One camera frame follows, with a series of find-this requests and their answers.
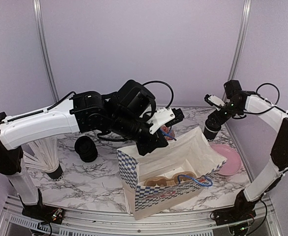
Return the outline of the black paper coffee cup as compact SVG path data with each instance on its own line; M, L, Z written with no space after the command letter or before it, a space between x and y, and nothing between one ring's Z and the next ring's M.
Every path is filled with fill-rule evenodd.
M205 136L208 142L212 142L217 134L219 133L220 129L211 130L207 126L204 127L203 135Z

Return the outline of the checkered paper takeout bag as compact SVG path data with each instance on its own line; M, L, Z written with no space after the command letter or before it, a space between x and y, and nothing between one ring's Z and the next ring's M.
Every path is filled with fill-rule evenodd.
M145 156L138 154L136 146L117 150L127 213L136 220L143 219L197 196L213 185L213 177L227 162L214 151L200 127L170 141L167 147L158 148ZM164 176L173 177L190 171L196 178L166 187L144 186L145 180Z

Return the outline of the brown cardboard cup carrier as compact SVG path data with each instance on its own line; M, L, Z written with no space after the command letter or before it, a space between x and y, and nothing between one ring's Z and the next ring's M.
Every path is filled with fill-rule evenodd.
M193 172L185 171L185 172L179 172L173 175L173 177L167 178L164 176L157 176L152 177L144 182L144 186L149 187L166 187L166 186L174 186L178 185L180 182L183 181L189 181L190 177L196 178L196 175Z

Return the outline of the black plastic cup lid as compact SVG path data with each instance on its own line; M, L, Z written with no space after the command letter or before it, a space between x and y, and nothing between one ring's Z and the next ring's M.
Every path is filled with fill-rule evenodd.
M208 120L205 122L205 130L213 133L217 133L221 130L222 126L219 125L218 123L212 123L209 122Z

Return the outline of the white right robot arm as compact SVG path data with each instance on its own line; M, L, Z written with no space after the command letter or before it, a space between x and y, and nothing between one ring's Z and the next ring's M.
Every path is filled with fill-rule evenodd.
M238 80L226 82L224 90L226 102L214 95L204 97L205 102L215 108L205 121L203 134L207 140L213 140L230 118L242 119L246 115L257 116L277 134L268 163L254 181L238 193L230 209L230 216L241 220L288 172L288 111L262 97L257 90L243 90Z

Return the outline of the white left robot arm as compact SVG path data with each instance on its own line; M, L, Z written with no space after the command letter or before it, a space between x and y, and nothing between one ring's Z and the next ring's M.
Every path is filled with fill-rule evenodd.
M146 155L167 146L160 127L174 118L169 106L157 108L155 96L142 84L129 80L118 91L71 92L58 103L29 113L0 113L0 173L5 175L22 203L38 219L48 215L38 189L23 164L22 145L60 134L113 132L134 141Z

